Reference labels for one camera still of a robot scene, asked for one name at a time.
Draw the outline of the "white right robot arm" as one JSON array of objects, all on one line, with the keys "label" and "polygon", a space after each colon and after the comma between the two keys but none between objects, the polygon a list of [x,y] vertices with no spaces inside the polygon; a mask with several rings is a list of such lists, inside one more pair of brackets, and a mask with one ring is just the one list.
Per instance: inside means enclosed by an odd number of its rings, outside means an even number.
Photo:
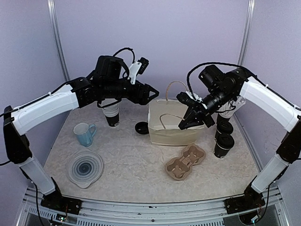
[{"label": "white right robot arm", "polygon": [[187,106],[180,129],[214,124],[214,113],[235,113],[255,148],[264,168],[251,182],[240,204],[252,208],[270,184],[279,179],[301,152],[301,110],[247,68],[234,65],[222,72],[218,62],[200,64],[199,79],[208,95],[198,97],[192,89],[181,92],[177,99]]}]

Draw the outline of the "cream paper bag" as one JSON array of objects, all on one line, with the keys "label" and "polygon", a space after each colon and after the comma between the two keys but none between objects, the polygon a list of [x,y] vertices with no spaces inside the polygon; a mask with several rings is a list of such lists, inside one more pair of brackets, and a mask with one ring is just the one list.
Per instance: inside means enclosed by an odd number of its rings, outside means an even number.
[{"label": "cream paper bag", "polygon": [[181,130],[178,124],[183,120],[188,107],[177,100],[168,98],[166,89],[164,99],[154,99],[149,103],[148,129],[153,145],[187,146],[195,143],[205,125]]}]

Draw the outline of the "brown pulp cup carrier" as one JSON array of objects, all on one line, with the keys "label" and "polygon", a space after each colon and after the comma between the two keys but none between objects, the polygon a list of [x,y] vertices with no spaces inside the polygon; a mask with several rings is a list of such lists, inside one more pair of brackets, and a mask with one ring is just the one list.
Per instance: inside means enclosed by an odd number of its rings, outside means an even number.
[{"label": "brown pulp cup carrier", "polygon": [[172,179],[182,181],[192,172],[192,167],[199,165],[205,157],[205,151],[198,145],[188,145],[180,157],[172,158],[165,164],[165,171]]}]

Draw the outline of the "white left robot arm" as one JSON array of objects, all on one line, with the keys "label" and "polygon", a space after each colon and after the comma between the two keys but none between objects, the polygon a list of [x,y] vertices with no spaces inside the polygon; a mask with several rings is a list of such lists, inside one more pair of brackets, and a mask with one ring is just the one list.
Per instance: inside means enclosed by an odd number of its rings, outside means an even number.
[{"label": "white left robot arm", "polygon": [[154,87],[138,81],[137,77],[148,66],[149,61],[144,57],[127,66],[120,57],[99,56],[88,76],[67,81],[24,105],[5,108],[1,117],[6,155],[55,209],[62,209],[66,199],[35,157],[28,134],[59,115],[104,100],[117,104],[126,99],[133,104],[147,105],[159,95]]}]

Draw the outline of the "stack of black lids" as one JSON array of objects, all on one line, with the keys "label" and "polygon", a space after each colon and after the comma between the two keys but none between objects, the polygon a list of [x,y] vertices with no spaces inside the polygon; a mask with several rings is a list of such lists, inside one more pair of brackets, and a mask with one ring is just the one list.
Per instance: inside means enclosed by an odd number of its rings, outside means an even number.
[{"label": "stack of black lids", "polygon": [[135,130],[140,135],[149,134],[148,123],[145,121],[141,121],[135,124]]}]

